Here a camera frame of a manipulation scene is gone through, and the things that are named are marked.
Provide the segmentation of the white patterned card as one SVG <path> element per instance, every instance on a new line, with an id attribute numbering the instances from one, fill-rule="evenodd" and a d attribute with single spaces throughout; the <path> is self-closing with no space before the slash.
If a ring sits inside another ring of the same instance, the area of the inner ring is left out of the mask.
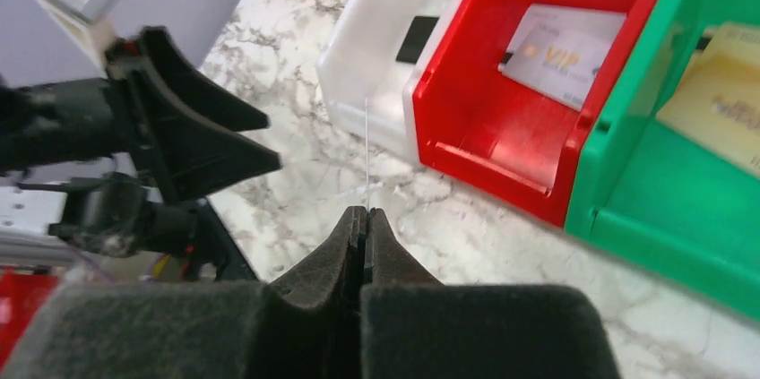
<path id="1" fill-rule="evenodd" d="M 364 98 L 364 144 L 365 144 L 365 206 L 367 211 L 371 211 L 371 177 L 369 169 L 370 150 L 369 150 L 369 96 Z"/>

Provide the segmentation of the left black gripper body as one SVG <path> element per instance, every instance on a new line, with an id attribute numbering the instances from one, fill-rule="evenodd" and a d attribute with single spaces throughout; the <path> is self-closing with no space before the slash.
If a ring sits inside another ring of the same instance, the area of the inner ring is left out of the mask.
<path id="1" fill-rule="evenodd" d="M 61 185 L 30 184 L 35 167 L 91 161 L 128 150 L 106 97 L 114 87 L 87 79 L 39 87 L 1 88 L 1 173 L 17 172 L 22 189 L 66 196 L 49 235 L 94 254 L 126 258 L 140 251 L 183 254 L 192 244 L 195 215 L 148 199 L 143 182 L 118 171 L 73 177 Z"/>

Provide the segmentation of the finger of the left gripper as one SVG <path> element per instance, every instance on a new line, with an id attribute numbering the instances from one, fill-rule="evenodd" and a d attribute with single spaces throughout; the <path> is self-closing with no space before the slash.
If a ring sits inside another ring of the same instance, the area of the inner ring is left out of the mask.
<path id="1" fill-rule="evenodd" d="M 136 46 L 169 89 L 195 113 L 233 132 L 265 129 L 269 117 L 192 66 L 163 26 L 143 28 Z"/>
<path id="2" fill-rule="evenodd" d="M 276 151 L 185 105 L 151 63 L 128 61 L 121 74 L 134 125 L 129 151 L 165 202 L 200 199 L 281 169 Z"/>

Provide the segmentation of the white plastic bin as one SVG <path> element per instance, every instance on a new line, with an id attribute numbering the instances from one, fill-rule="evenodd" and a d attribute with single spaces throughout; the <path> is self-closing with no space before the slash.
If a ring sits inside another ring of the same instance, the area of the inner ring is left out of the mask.
<path id="1" fill-rule="evenodd" d="M 330 121 L 412 165 L 419 152 L 412 93 L 462 0 L 349 0 L 316 67 Z M 395 61 L 415 16 L 439 20 L 416 64 Z"/>

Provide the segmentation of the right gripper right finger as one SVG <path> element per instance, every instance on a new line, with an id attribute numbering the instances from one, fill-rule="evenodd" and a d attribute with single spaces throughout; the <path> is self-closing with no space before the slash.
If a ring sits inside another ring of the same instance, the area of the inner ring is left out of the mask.
<path id="1" fill-rule="evenodd" d="M 446 286 L 367 217 L 371 282 L 360 292 L 365 378 L 617 378 L 600 315 L 554 284 Z"/>

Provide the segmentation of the red plastic bin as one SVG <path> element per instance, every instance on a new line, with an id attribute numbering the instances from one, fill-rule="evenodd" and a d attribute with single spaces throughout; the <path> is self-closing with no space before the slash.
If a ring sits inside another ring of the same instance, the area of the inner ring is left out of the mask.
<path id="1" fill-rule="evenodd" d="M 582 147 L 656 1 L 462 0 L 412 95 L 421 163 L 563 226 Z M 533 4 L 626 17 L 578 110 L 497 70 Z"/>

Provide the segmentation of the green plastic bin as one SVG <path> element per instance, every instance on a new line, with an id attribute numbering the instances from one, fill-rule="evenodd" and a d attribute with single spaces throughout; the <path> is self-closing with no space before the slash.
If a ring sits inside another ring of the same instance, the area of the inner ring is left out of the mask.
<path id="1" fill-rule="evenodd" d="M 579 160 L 565 229 L 759 316 L 759 183 L 656 119 L 699 39 L 759 0 L 658 0 Z"/>

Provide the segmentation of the silver card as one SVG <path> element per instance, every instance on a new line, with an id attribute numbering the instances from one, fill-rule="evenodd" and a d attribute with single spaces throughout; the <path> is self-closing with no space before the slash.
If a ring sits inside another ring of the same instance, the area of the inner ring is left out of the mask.
<path id="1" fill-rule="evenodd" d="M 625 20 L 624 13 L 533 4 L 520 20 L 498 70 L 579 110 Z"/>

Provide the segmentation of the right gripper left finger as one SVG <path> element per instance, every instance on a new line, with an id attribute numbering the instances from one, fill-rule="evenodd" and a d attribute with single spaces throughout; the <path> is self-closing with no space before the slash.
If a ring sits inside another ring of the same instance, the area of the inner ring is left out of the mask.
<path id="1" fill-rule="evenodd" d="M 276 281 L 69 285 L 4 378 L 357 378 L 364 207 Z"/>

